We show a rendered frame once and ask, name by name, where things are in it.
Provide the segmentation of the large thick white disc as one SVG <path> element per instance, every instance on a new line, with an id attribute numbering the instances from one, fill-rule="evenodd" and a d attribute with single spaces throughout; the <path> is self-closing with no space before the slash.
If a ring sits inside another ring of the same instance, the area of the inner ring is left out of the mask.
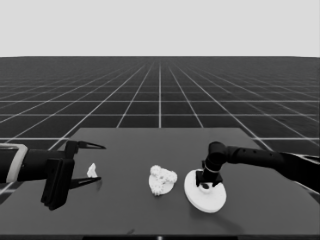
<path id="1" fill-rule="evenodd" d="M 184 180 L 184 192 L 188 201 L 205 213 L 216 213 L 226 203 L 227 194 L 223 183 L 213 187 L 213 183 L 196 186 L 196 170 L 190 171 Z"/>

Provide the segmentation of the white round carrier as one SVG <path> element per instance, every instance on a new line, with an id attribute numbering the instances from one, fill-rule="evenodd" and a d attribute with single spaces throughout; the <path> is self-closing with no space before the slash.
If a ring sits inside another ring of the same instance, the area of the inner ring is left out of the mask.
<path id="1" fill-rule="evenodd" d="M 171 170 L 168 170 L 168 169 L 166 169 L 166 168 L 162 168 L 162 167 L 161 167 L 161 173 L 160 173 L 159 175 L 166 175 L 166 173 L 167 173 L 168 171 L 171 171 Z M 151 175 L 151 174 L 149 175 L 149 180 L 148 180 L 149 187 L 150 187 L 151 185 L 160 185 L 160 184 L 158 183 L 158 181 L 157 181 L 158 176 L 155 177 L 155 176 L 153 176 L 153 175 Z M 162 186 L 163 186 L 163 191 L 162 191 L 162 194 L 161 194 L 161 195 L 164 195 L 164 194 L 169 193 L 169 192 L 173 189 L 175 183 L 169 183 L 169 182 L 167 182 L 166 184 L 163 184 L 163 185 L 162 185 Z"/>

